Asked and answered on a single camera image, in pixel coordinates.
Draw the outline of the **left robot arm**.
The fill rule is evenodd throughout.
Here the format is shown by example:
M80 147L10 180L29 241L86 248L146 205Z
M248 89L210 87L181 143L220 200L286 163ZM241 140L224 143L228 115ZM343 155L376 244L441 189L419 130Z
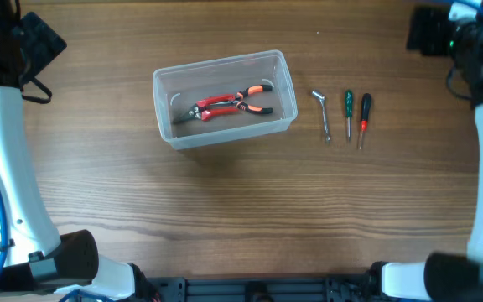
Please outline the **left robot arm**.
M87 230L60 234L39 193L23 126L23 88L65 41L19 2L0 1L0 295L59 294L64 301L159 301L134 264L100 255Z

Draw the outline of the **orange black needle-nose pliers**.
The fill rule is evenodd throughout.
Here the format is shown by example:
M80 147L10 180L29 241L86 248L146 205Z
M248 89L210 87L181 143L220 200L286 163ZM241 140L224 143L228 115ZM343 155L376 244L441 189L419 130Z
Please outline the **orange black needle-nose pliers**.
M273 87L268 84L250 86L243 91L230 94L227 102L237 109L254 115L270 115L273 108L267 104L265 98L273 92Z

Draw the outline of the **clear plastic container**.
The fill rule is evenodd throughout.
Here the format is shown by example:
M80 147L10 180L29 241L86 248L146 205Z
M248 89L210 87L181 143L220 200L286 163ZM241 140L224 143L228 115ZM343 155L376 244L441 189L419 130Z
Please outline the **clear plastic container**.
M282 132L298 115L278 50L158 69L153 100L161 137L177 150Z

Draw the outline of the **green handled screwdriver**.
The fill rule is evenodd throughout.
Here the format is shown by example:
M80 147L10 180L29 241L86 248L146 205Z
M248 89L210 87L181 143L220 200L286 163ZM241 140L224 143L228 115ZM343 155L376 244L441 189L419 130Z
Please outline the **green handled screwdriver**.
M346 119L346 137L351 140L351 119L353 113L353 92L351 90L345 91L345 119Z

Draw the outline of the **red handled snips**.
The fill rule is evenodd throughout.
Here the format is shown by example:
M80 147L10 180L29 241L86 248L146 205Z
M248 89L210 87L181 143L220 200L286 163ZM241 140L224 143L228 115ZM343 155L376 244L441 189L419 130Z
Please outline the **red handled snips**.
M177 116L173 120L173 124L181 124L190 120L206 122L213 117L236 113L238 109L227 102L229 95L209 96L197 101L188 110Z

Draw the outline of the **black red handled screwdriver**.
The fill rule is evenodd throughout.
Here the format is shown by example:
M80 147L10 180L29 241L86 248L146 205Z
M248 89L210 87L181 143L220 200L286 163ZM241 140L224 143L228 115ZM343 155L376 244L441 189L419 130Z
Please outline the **black red handled screwdriver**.
M358 137L358 149L363 148L364 137L368 127L372 98L369 93L365 93L361 98L361 120Z

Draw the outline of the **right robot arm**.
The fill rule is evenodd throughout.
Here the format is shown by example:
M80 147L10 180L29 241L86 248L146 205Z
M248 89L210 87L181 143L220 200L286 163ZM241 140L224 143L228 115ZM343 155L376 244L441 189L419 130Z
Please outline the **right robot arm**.
M475 114L480 145L475 220L464 256L431 253L421 263L374 263L359 288L367 299L483 301L483 1L417 6L407 47L450 57L446 86Z

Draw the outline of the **silver socket wrench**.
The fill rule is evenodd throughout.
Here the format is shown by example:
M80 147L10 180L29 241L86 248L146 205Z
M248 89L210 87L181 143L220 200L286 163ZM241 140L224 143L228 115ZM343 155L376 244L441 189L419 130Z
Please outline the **silver socket wrench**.
M322 94L320 91L317 91L317 90L312 90L311 95L319 101L319 104L321 106L322 121L324 125L324 130L325 130L325 142L330 143L331 135L330 135L328 118L327 118L326 106L325 106L326 97L324 94Z

